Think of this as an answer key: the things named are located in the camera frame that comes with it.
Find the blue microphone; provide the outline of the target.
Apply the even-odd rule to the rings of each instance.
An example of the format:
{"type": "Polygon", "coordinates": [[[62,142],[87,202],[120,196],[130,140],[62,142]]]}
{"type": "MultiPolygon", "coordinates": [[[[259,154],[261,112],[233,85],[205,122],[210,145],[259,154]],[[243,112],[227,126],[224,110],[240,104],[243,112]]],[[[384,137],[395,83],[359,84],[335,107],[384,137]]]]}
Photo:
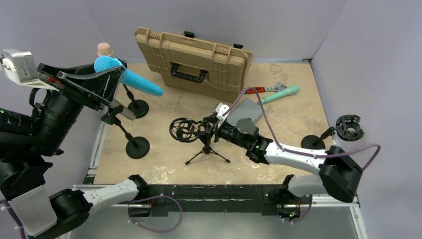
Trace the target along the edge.
{"type": "Polygon", "coordinates": [[[94,70],[96,72],[102,72],[120,66],[124,68],[121,80],[123,84],[154,96],[162,96],[164,94],[161,87],[130,71],[120,60],[116,58],[110,56],[99,56],[94,62],[94,70]]]}

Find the black tripod shock-mount stand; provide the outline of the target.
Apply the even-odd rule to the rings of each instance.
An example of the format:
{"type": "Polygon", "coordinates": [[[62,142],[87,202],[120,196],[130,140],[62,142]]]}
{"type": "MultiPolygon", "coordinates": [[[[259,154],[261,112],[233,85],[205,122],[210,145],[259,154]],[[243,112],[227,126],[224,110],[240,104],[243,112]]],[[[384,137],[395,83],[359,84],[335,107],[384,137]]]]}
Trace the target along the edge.
{"type": "Polygon", "coordinates": [[[204,144],[201,151],[186,161],[185,165],[190,164],[200,154],[214,154],[230,163],[229,159],[223,157],[211,147],[211,138],[215,135],[216,122],[216,117],[208,116],[198,121],[190,118],[177,118],[170,123],[169,133],[176,141],[192,143],[199,139],[204,144]]]}

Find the mint green microphone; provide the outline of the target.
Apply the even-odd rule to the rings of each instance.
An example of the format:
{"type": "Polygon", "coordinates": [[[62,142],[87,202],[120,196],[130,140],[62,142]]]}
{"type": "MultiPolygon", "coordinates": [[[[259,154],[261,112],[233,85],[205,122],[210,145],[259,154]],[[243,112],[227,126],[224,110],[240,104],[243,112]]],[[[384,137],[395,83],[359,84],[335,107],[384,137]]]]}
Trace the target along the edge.
{"type": "Polygon", "coordinates": [[[299,86],[298,85],[288,86],[288,87],[286,87],[286,88],[284,88],[284,89],[282,89],[282,90],[280,90],[278,92],[275,92],[275,93],[273,93],[271,95],[268,95],[268,96],[262,98],[260,100],[260,103],[266,104],[266,103],[275,101],[277,99],[283,98],[285,96],[293,95],[293,94],[297,93],[298,91],[299,91],[299,86]]]}

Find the black round-base shock-mount stand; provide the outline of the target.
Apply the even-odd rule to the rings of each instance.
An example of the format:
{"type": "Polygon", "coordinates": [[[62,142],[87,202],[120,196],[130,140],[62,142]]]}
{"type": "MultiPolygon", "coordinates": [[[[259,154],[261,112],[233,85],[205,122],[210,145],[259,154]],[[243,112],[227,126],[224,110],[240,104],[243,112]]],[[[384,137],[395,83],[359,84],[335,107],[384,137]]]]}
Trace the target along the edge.
{"type": "Polygon", "coordinates": [[[336,120],[335,126],[329,127],[320,136],[307,135],[301,141],[301,147],[306,149],[326,149],[324,140],[329,136],[337,136],[344,141],[357,141],[364,136],[358,115],[343,115],[336,120]]]}

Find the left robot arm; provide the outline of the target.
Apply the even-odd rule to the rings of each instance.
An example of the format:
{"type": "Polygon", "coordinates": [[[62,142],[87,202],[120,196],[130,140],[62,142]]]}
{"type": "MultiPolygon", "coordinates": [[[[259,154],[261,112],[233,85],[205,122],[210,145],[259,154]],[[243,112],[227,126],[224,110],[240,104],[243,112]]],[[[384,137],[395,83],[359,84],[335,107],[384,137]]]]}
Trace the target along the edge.
{"type": "Polygon", "coordinates": [[[93,65],[56,68],[39,64],[34,78],[49,86],[32,115],[0,112],[0,190],[3,204],[17,221],[21,235],[55,239],[83,224],[90,215],[114,204],[144,203],[149,185],[139,175],[96,192],[64,189],[53,195],[45,190],[44,173],[52,167],[44,157],[62,153],[60,145],[83,107],[109,107],[126,72],[122,64],[107,70],[93,65]]]}

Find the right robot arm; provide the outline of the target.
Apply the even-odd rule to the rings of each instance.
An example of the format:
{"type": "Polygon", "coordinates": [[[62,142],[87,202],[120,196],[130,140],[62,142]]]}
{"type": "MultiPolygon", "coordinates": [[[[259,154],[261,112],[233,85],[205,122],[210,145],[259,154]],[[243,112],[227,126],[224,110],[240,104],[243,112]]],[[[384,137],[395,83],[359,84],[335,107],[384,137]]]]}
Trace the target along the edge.
{"type": "Polygon", "coordinates": [[[329,150],[306,149],[277,143],[263,137],[251,119],[241,119],[236,126],[211,115],[203,118],[201,124],[220,138],[231,142],[246,151],[246,156],[255,163],[285,165],[309,172],[311,179],[322,190],[304,190],[299,185],[306,184],[304,179],[290,179],[280,188],[280,198],[287,203],[303,195],[327,193],[333,198],[351,203],[362,177],[363,169],[338,146],[329,150]]]}

